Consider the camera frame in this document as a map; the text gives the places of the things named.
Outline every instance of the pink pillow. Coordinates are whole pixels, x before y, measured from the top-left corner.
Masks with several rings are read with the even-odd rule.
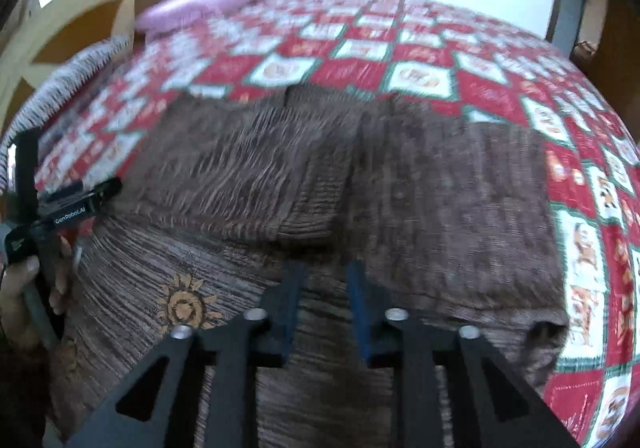
[[[136,31],[166,33],[189,27],[207,15],[226,16],[261,0],[164,0],[136,17]]]

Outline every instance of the metal screw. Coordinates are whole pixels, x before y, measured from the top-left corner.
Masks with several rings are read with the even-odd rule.
[[[401,322],[409,317],[409,313],[399,307],[392,307],[385,311],[385,318],[391,322]]]
[[[247,309],[242,313],[245,320],[250,322],[257,322],[258,320],[264,320],[267,317],[267,311],[261,307],[254,307],[253,309]]]
[[[193,335],[193,328],[188,325],[176,325],[171,329],[169,333],[171,338],[176,340],[185,340]]]
[[[460,327],[458,333],[465,340],[475,340],[476,338],[480,337],[480,329],[473,325],[463,325],[462,327]]]

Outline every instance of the brown blanket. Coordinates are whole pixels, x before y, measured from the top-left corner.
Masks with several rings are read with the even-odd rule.
[[[399,98],[183,97],[84,246],[52,364],[61,430],[168,326],[222,324],[292,255],[309,278],[290,364],[258,374],[263,445],[388,444],[390,375],[357,359],[341,258],[426,321],[477,324],[542,391],[567,325],[544,179],[535,132]]]

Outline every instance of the bed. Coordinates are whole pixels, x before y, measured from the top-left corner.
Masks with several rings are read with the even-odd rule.
[[[130,30],[125,8],[133,12],[124,0],[108,34]],[[81,11],[82,2],[68,20]],[[30,66],[22,77],[35,88],[50,69]],[[202,19],[133,50],[44,157],[38,187],[126,177],[180,92],[247,104],[299,82],[372,102],[402,92],[442,114],[530,126],[546,139],[570,332],[544,398],[583,446],[605,440],[640,398],[638,151],[569,60],[504,21],[431,0],[266,0]],[[30,92],[20,85],[2,94],[9,116]]]

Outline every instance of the sun pattern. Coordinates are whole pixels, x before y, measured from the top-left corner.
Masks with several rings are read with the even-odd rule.
[[[217,311],[207,311],[207,305],[214,305],[218,300],[216,295],[203,297],[198,290],[204,280],[193,280],[190,274],[174,274],[172,285],[162,284],[160,287],[164,296],[157,302],[162,306],[157,318],[162,320],[160,332],[165,334],[170,326],[188,325],[190,327],[211,329],[215,324],[207,321],[222,320],[223,316]]]

